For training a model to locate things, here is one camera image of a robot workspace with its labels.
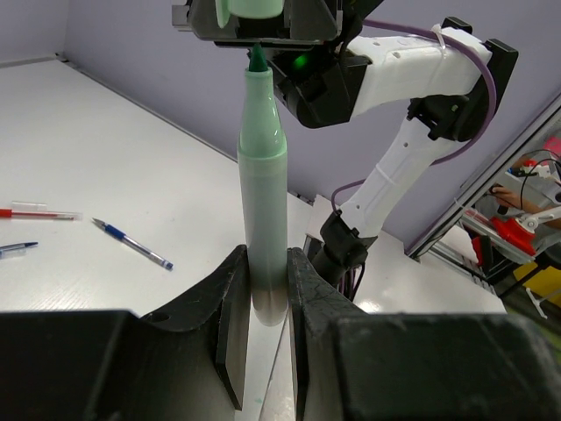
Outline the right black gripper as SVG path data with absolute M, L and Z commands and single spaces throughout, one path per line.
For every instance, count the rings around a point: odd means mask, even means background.
M 245 1 L 173 1 L 172 26 L 198 39 L 241 44 L 238 12 Z M 332 0 L 284 2 L 283 26 L 295 44 L 317 44 L 341 32 L 343 3 Z M 268 50 L 273 92 L 301 125 L 318 129 L 350 121 L 366 69 L 372 60 L 350 51 L 340 55 L 327 46 L 308 51 Z

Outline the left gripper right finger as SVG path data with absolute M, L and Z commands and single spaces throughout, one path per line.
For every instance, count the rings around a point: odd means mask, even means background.
M 560 366 L 527 318 L 369 314 L 288 250 L 299 420 L 557 420 Z

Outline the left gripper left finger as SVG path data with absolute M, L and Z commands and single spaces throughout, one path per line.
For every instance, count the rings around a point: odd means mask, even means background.
M 127 310 L 5 312 L 4 420 L 232 420 L 243 406 L 249 268 L 237 246 L 143 317 Z

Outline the light green marker cap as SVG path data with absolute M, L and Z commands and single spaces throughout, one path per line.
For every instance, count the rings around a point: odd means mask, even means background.
M 230 17 L 267 19 L 279 16 L 284 9 L 283 0 L 216 0 L 217 24 L 225 28 Z

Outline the light green marker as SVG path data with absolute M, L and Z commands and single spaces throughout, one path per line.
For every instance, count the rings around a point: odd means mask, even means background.
M 288 308 L 288 143 L 260 44 L 245 70 L 237 157 L 252 304 L 261 324 L 276 326 Z

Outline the red pen clear barrel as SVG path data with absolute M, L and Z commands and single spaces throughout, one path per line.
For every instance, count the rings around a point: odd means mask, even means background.
M 8 208 L 1 209 L 1 218 L 80 221 L 82 214 L 71 211 L 49 210 L 45 203 L 13 201 Z

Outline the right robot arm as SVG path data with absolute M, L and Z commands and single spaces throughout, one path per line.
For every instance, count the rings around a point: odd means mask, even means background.
M 277 107 L 310 129 L 341 125 L 408 101 L 391 146 L 356 193 L 324 223 L 316 272 L 339 285 L 365 265 L 387 216 L 430 166 L 467 149 L 492 121 L 518 53 L 482 41 L 458 18 L 429 30 L 362 29 L 374 1 L 176 1 L 172 24 L 221 47 L 245 48 L 245 100 L 237 153 L 254 305 L 288 292 L 288 142 Z

